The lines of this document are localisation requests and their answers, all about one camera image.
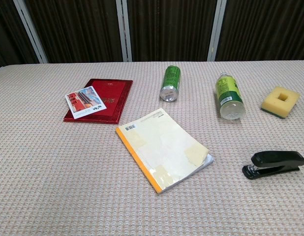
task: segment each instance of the notebook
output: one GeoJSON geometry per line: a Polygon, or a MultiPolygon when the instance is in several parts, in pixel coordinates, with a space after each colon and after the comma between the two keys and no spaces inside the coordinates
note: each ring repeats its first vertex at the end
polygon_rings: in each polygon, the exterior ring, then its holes
{"type": "Polygon", "coordinates": [[[132,80],[90,79],[85,88],[93,86],[106,109],[77,119],[74,119],[72,112],[69,110],[63,121],[118,124],[131,85],[132,80]]]}
{"type": "Polygon", "coordinates": [[[117,127],[116,132],[157,193],[213,162],[209,150],[162,108],[117,127]]]}

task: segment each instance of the green label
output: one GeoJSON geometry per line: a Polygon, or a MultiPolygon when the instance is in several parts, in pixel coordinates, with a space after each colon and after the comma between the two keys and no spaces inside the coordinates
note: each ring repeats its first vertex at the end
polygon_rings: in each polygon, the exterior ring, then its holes
{"type": "Polygon", "coordinates": [[[163,87],[173,86],[179,90],[180,78],[181,70],[177,66],[170,65],[165,71],[163,87]]]}
{"type": "Polygon", "coordinates": [[[232,76],[223,76],[219,78],[215,85],[215,89],[220,106],[230,101],[243,102],[239,88],[232,76]]]}

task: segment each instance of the yellow notebook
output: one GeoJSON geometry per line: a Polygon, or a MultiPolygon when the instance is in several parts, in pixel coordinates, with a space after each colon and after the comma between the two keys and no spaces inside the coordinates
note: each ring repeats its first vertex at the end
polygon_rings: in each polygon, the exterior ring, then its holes
{"type": "Polygon", "coordinates": [[[213,162],[209,150],[162,108],[117,127],[116,132],[157,193],[213,162]]]}

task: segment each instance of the barcode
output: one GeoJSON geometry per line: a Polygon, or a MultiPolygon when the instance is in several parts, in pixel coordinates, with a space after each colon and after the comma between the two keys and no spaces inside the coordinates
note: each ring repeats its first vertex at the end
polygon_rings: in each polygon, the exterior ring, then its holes
{"type": "Polygon", "coordinates": [[[231,101],[231,100],[233,100],[231,96],[226,97],[226,98],[224,98],[224,99],[221,101],[220,104],[221,104],[221,106],[222,106],[224,103],[226,103],[226,102],[228,102],[228,101],[231,101]]]}
{"type": "Polygon", "coordinates": [[[128,130],[130,130],[130,129],[133,129],[133,128],[135,128],[136,126],[133,124],[133,125],[131,125],[131,126],[127,126],[125,129],[128,131],[128,130]]]}

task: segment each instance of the green can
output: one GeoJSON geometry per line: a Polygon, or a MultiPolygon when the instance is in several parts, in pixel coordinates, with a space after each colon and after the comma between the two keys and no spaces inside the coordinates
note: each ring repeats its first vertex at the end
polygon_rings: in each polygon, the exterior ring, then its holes
{"type": "Polygon", "coordinates": [[[164,75],[160,97],[167,102],[175,101],[179,94],[181,81],[181,70],[174,65],[170,65],[164,75]]]}

